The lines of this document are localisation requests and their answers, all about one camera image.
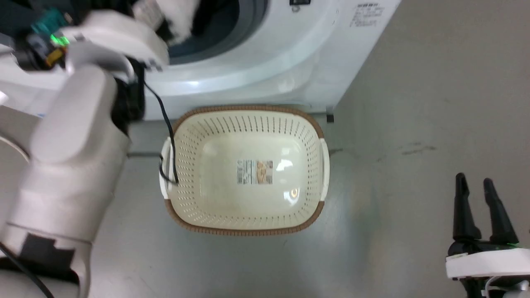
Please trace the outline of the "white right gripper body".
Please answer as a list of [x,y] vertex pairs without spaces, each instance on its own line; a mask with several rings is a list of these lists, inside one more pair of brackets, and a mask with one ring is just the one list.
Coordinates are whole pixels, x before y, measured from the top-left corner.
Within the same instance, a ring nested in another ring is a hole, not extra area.
[[454,242],[446,275],[461,283],[467,298],[530,298],[530,249]]

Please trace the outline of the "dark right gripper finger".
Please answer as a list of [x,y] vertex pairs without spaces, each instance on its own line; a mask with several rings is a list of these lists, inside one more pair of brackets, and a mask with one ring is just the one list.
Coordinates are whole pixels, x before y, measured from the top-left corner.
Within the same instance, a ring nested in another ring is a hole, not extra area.
[[453,213],[453,240],[480,240],[481,231],[476,227],[469,204],[470,190],[466,176],[460,172],[455,177]]
[[511,224],[511,220],[500,200],[494,182],[490,178],[483,181],[485,202],[489,207],[492,235],[490,242],[496,245],[516,245],[518,236]]

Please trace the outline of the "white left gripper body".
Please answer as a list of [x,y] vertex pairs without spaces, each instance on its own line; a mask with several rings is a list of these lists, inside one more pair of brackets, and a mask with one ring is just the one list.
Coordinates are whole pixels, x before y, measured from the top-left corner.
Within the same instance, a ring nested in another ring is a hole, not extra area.
[[89,13],[81,25],[61,28],[69,41],[64,74],[95,65],[125,82],[137,79],[140,69],[161,72],[169,66],[166,43],[149,26],[116,11]]

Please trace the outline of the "white cloth garment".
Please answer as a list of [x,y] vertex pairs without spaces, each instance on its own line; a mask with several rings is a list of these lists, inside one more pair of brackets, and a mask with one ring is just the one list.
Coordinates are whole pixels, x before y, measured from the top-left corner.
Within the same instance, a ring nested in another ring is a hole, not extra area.
[[168,46],[191,37],[200,0],[135,0],[134,18],[153,29]]

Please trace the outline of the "white front-load washing machine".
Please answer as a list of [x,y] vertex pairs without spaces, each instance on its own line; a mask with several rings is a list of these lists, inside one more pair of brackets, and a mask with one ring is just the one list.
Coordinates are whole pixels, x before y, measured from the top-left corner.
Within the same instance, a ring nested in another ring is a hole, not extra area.
[[[402,0],[268,0],[261,26],[219,56],[145,70],[144,119],[161,120],[207,106],[279,104],[309,113],[334,109]],[[43,117],[66,75],[55,36],[89,13],[133,16],[135,0],[0,0],[0,106]],[[376,26],[350,28],[354,9],[378,2]]]

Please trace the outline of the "printed sticker inside basket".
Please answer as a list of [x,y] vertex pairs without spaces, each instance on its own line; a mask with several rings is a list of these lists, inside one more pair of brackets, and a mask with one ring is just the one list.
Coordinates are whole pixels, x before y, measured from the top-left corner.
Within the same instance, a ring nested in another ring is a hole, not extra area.
[[272,185],[272,160],[237,160],[236,181],[238,185]]

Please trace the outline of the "cream brown-rimmed laundry basket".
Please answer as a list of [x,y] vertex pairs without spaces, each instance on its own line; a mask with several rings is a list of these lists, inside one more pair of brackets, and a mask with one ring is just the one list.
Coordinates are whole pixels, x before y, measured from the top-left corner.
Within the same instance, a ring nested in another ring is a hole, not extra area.
[[[237,160],[272,160],[272,185],[238,185]],[[171,126],[159,183],[176,223],[199,233],[269,236],[299,232],[323,211],[329,149],[311,115],[282,106],[191,110]]]

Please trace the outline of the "grey washer door gasket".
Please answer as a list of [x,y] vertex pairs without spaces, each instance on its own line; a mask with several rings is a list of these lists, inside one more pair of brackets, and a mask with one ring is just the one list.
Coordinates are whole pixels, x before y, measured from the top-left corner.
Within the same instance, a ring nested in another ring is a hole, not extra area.
[[169,47],[170,64],[199,62],[250,38],[267,14],[268,0],[200,0],[191,37]]

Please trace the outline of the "printed washer label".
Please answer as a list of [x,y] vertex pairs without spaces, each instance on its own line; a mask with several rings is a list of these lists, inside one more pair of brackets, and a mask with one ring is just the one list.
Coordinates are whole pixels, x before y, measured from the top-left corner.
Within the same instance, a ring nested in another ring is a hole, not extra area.
[[366,28],[376,26],[385,8],[378,2],[363,2],[354,9],[350,28]]

